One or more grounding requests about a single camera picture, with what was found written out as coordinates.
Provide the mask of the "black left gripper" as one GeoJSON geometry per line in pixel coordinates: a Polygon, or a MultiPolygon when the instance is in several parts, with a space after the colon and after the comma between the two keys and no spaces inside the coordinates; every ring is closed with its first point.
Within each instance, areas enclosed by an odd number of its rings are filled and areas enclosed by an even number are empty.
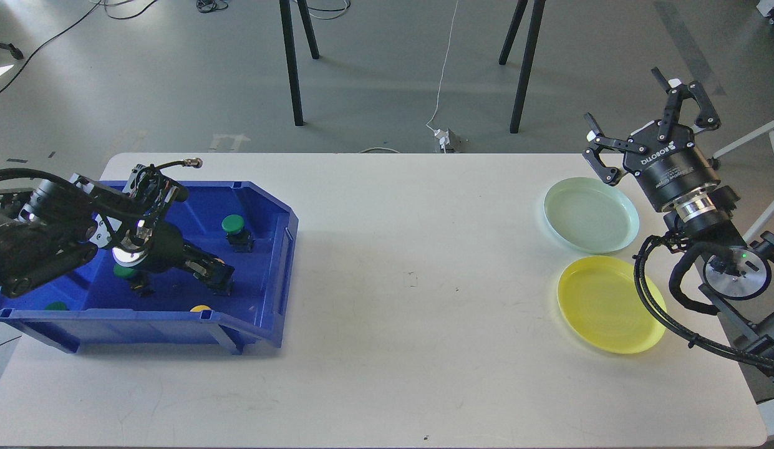
{"type": "Polygon", "coordinates": [[[185,241],[181,231],[168,222],[156,227],[147,246],[140,251],[131,253],[116,247],[112,256],[118,265],[142,272],[163,273],[170,268],[184,268],[217,296],[231,296],[235,283],[235,267],[185,241]]]}

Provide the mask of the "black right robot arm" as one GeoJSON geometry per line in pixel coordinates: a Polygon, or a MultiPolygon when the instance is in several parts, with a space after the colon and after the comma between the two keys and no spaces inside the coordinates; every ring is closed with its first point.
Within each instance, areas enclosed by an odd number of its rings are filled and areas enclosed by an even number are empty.
{"type": "Polygon", "coordinates": [[[654,319],[689,347],[751,365],[774,383],[774,312],[755,323],[734,308],[764,293],[772,280],[774,234],[746,242],[732,224],[738,195],[721,185],[718,161],[705,157],[695,136],[716,130],[720,117],[698,80],[668,80],[660,69],[652,74],[667,100],[660,118],[626,139],[607,137],[592,114],[588,147],[583,157],[604,184],[615,186],[624,175],[634,177],[655,212],[664,214],[667,232],[646,238],[634,256],[634,285],[654,319]],[[664,246],[680,254],[669,276],[672,298],[684,309],[723,315],[740,330],[731,346],[715,342],[677,322],[652,298],[646,264],[652,250],[664,246]]]}

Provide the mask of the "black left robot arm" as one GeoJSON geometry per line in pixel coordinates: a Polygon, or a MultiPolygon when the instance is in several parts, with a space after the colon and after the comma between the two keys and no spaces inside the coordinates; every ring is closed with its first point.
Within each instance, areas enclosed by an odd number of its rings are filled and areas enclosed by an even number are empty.
{"type": "Polygon", "coordinates": [[[233,267],[185,241],[165,216],[189,191],[164,175],[166,168],[199,168],[188,158],[162,165],[136,165],[122,190],[86,176],[69,180],[29,168],[0,170],[0,182],[38,179],[37,188],[0,190],[0,291],[19,297],[74,272],[100,250],[111,252],[116,273],[133,290],[147,287],[147,274],[176,268],[216,294],[229,294],[233,267]]]}

